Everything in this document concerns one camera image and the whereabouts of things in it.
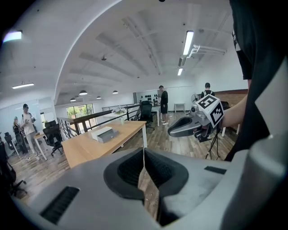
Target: white ceiling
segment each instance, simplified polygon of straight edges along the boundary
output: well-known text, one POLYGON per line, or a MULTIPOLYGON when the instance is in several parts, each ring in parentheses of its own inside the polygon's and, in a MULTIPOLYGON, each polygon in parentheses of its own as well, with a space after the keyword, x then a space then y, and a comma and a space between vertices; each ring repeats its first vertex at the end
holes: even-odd
MULTIPOLYGON (((102 33, 90 33, 90 39, 95 33, 97 36, 87 42, 89 45, 76 46, 81 33, 96 18, 96 9, 100 11, 99 5, 105 7, 112 2, 115 1, 62 0, 34 5, 15 26, 23 30, 23 39, 2 45, 1 100, 15 94, 11 87, 22 81, 33 82, 43 92, 53 95, 57 86, 57 104, 67 104, 82 89, 91 96, 89 100, 95 100, 98 95, 109 95, 116 86, 128 84, 137 77, 176 77, 188 30, 195 32, 193 44, 196 45, 227 49, 231 43, 233 20, 229 8, 212 6, 207 4, 208 0, 203 1, 205 4, 168 0, 166 4, 153 3, 152 7, 113 21, 102 33), (204 29, 203 33, 199 33, 200 28, 204 29), (68 57, 74 48, 79 50, 71 61, 68 57), (64 72, 63 66, 68 62, 64 72)), ((186 60, 181 77, 192 78, 198 74, 209 65, 211 56, 194 54, 186 60)))

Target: wood plank floor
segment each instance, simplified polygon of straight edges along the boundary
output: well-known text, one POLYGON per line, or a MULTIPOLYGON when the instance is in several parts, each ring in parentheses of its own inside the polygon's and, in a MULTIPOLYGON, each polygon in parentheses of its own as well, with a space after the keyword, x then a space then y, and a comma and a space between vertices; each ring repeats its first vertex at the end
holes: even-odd
MULTIPOLYGON (((174 120, 185 116, 184 112, 169 113, 171 116, 169 123, 174 120)), ((161 149, 176 154, 182 154, 189 157, 205 158, 211 141, 199 143, 194 136, 189 137, 170 137, 167 133, 168 126, 157 126, 156 116, 153 117, 154 122, 152 124, 155 130, 147 129, 147 143, 151 149, 161 149)), ((235 143, 237 135, 233 132, 229 132, 226 129, 224 137, 219 135, 219 147, 218 152, 222 159, 228 154, 230 149, 235 143)), ((51 147, 47 146, 43 141, 41 144, 42 149, 47 157, 47 161, 40 155, 41 160, 37 161, 31 152, 27 155, 17 155, 9 159, 10 164, 13 166, 17 173, 17 181, 25 180, 26 185, 22 185, 21 188, 25 189, 28 194, 20 193, 21 198, 25 203, 29 203, 35 195, 37 195, 44 187, 48 186, 52 181, 59 178, 66 170, 68 170, 69 164, 66 160, 65 154, 60 155, 59 152, 54 154, 54 157, 50 155, 51 147)), ((123 148, 119 148, 117 151, 126 150, 132 147, 143 147, 142 131, 140 130, 135 134, 128 142, 124 144, 123 148)), ((212 159, 216 159, 216 146, 212 149, 212 159)), ((140 179, 139 188, 144 191, 145 194, 145 207, 148 212, 156 218, 158 209, 158 190, 152 182, 150 176, 143 169, 140 179)))

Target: office chair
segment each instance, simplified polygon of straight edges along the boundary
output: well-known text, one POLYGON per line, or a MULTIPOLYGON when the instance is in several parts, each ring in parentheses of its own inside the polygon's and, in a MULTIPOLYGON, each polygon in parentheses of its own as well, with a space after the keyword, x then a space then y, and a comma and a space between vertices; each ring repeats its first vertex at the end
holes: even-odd
POLYGON ((47 122, 46 123, 47 126, 49 126, 48 128, 43 129, 44 134, 46 135, 47 138, 45 138, 45 141, 47 143, 47 145, 53 147, 53 151, 51 153, 51 156, 54 157, 53 153, 56 150, 59 150, 60 154, 62 154, 62 152, 60 151, 59 148, 63 148, 61 141, 62 141, 62 137, 61 137, 61 133, 60 133, 60 126, 59 124, 56 124, 56 121, 51 121, 51 122, 47 122))
POLYGON ((152 128, 155 130, 154 127, 151 126, 151 122, 153 122, 153 115, 152 115, 152 105, 148 101, 143 101, 142 104, 140 105, 140 110, 141 110, 141 116, 138 120, 141 121, 146 121, 146 127, 147 128, 152 128))
POLYGON ((16 153, 16 150, 14 149, 13 143, 12 143, 12 137, 9 134, 9 132, 5 133, 5 140, 8 144, 8 147, 10 150, 14 150, 14 152, 12 153, 12 156, 16 153))
POLYGON ((16 185, 14 184, 16 181, 16 172, 13 167, 9 164, 6 158, 7 154, 5 151, 4 143, 0 143, 0 177, 2 179, 3 187, 11 194, 16 196, 18 191, 23 191, 27 194, 24 189, 19 188, 22 184, 26 184, 24 180, 21 180, 16 185))

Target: railing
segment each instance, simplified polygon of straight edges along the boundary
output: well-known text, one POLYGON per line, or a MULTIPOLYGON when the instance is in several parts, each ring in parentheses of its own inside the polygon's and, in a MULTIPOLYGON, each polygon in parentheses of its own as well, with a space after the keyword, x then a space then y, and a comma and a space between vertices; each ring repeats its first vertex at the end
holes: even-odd
POLYGON ((102 110, 103 110, 103 112, 104 112, 104 111, 113 110, 113 109, 115 109, 115 108, 117 108, 117 107, 126 108, 127 106, 132 106, 132 105, 134 105, 134 104, 118 105, 118 106, 108 106, 108 107, 102 107, 102 110))
MULTIPOLYGON (((125 120, 138 120, 140 117, 140 105, 125 105, 125 106, 121 106, 127 109, 127 113, 126 116, 127 118, 125 120), (129 109, 135 108, 135 107, 139 107, 138 110, 134 110, 134 111, 129 111, 129 109)), ((93 118, 97 118, 97 117, 101 117, 103 115, 107 115, 110 114, 112 112, 112 110, 109 111, 103 111, 100 113, 94 113, 91 115, 87 115, 87 116, 83 116, 83 117, 79 117, 79 118, 75 118, 75 119, 70 119, 70 118, 57 118, 58 123, 60 124, 60 126, 62 126, 63 131, 65 133, 65 136, 67 138, 72 138, 75 137, 77 135, 82 134, 83 132, 88 132, 88 130, 91 130, 93 128, 96 128, 100 125, 103 125, 105 123, 108 123, 112 120, 118 119, 121 116, 115 117, 115 118, 111 118, 109 120, 106 120, 104 122, 101 122, 99 124, 87 127, 86 125, 86 121, 93 119, 93 118)))

